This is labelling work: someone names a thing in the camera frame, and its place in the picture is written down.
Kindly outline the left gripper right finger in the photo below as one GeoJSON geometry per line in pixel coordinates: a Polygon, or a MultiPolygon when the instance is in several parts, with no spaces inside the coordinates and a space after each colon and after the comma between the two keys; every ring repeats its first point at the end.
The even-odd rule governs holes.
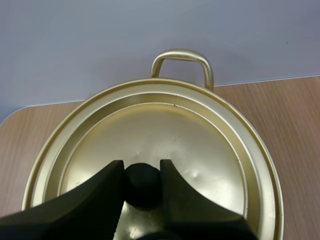
{"type": "Polygon", "coordinates": [[[191,187],[169,159],[160,161],[165,228],[183,240],[255,240],[245,218],[191,187]]]}

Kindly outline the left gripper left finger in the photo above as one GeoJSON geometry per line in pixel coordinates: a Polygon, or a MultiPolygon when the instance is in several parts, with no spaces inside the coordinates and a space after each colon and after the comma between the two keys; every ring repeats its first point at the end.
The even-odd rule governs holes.
{"type": "Polygon", "coordinates": [[[125,169],[114,160],[93,177],[52,200],[0,219],[2,240],[111,240],[124,195],[125,169]]]}

